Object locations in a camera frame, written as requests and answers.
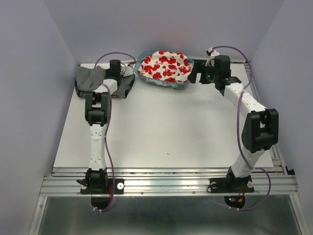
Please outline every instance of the white wall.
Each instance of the white wall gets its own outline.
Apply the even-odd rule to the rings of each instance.
[[[28,234],[75,60],[42,0],[0,1],[0,234]]]
[[[283,0],[44,2],[74,58],[94,62],[107,52],[122,51],[137,57],[154,49],[206,57],[209,47],[222,44],[252,56]],[[227,54],[241,58],[231,50]]]
[[[313,233],[313,1],[285,0],[253,59],[261,101],[280,114],[279,146],[294,168]]]

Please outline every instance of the purple cable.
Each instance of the purple cable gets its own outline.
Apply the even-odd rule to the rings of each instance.
[[[240,211],[249,211],[249,210],[252,210],[252,209],[254,209],[254,208],[259,207],[260,205],[262,205],[262,204],[267,200],[267,198],[268,198],[268,196],[269,196],[269,193],[270,193],[271,185],[272,185],[271,180],[270,180],[270,176],[269,176],[269,174],[267,173],[267,171],[266,171],[264,168],[262,168],[262,167],[256,167],[256,168],[254,168],[253,166],[250,165],[250,163],[247,161],[247,159],[246,159],[246,157],[245,157],[245,155],[244,155],[244,153],[243,153],[243,151],[242,151],[241,143],[240,143],[239,118],[240,118],[241,101],[242,101],[242,99],[243,99],[244,91],[246,90],[246,88],[247,88],[248,86],[250,86],[250,84],[251,84],[251,82],[252,82],[253,70],[252,70],[252,66],[251,66],[251,64],[250,64],[250,61],[248,60],[248,58],[246,57],[246,55],[245,55],[241,50],[239,50],[239,49],[237,49],[237,48],[235,48],[235,47],[231,47],[231,46],[217,46],[217,47],[213,47],[212,49],[215,50],[215,49],[217,49],[217,48],[230,48],[230,49],[233,49],[233,50],[238,51],[238,52],[245,58],[246,62],[248,63],[248,65],[249,65],[249,67],[250,67],[250,78],[249,78],[249,80],[248,80],[248,83],[244,86],[243,91],[241,92],[241,94],[240,94],[240,96],[239,96],[239,101],[238,101],[238,107],[237,107],[237,128],[236,128],[236,129],[237,129],[237,144],[238,144],[239,151],[240,151],[240,154],[241,154],[243,160],[244,160],[245,163],[250,167],[250,169],[251,169],[251,170],[253,170],[253,169],[261,170],[261,171],[263,171],[263,172],[266,174],[266,176],[268,177],[268,192],[267,192],[267,194],[265,195],[264,199],[263,199],[260,203],[258,203],[257,205],[252,206],[252,207],[249,207],[249,208],[239,209]]]
[[[126,54],[126,53],[122,53],[122,52],[111,52],[111,53],[107,53],[107,54],[104,54],[103,56],[101,56],[101,57],[96,61],[96,63],[94,64],[94,67],[93,67],[93,68],[94,68],[94,74],[96,75],[96,77],[97,77],[97,79],[100,81],[100,83],[108,90],[108,93],[109,93],[109,100],[110,100],[110,106],[112,107],[112,96],[111,96],[110,89],[109,89],[109,87],[108,87],[107,85],[105,85],[105,84],[103,83],[103,81],[101,81],[102,78],[98,77],[98,75],[96,74],[96,69],[95,69],[95,68],[97,67],[97,64],[99,63],[99,61],[100,61],[103,57],[105,57],[105,56],[107,56],[107,55],[111,55],[111,54],[128,55],[128,56],[130,56],[130,57],[132,57],[132,58],[134,59],[134,62],[135,62],[135,63],[136,63],[136,59],[135,59],[132,55],[129,55],[129,54]],[[106,208],[104,208],[103,210],[99,210],[98,208],[93,208],[94,210],[97,210],[97,211],[99,211],[99,212],[106,212],[106,211],[110,208],[110,206],[111,206],[111,204],[112,204],[112,202],[113,202],[113,196],[114,196],[114,192],[115,192],[115,174],[114,174],[114,166],[113,166],[113,161],[112,161],[111,154],[110,154],[110,152],[109,152],[108,142],[107,142],[107,133],[108,133],[109,125],[110,125],[110,121],[108,122],[107,129],[106,129],[106,131],[105,131],[105,133],[104,133],[104,144],[105,144],[105,146],[106,146],[106,150],[107,150],[107,153],[108,153],[108,157],[109,157],[109,160],[110,160],[110,163],[111,163],[111,169],[112,169],[112,184],[113,184],[113,187],[112,187],[111,199],[110,199],[110,201],[109,201],[108,206],[107,206]]]

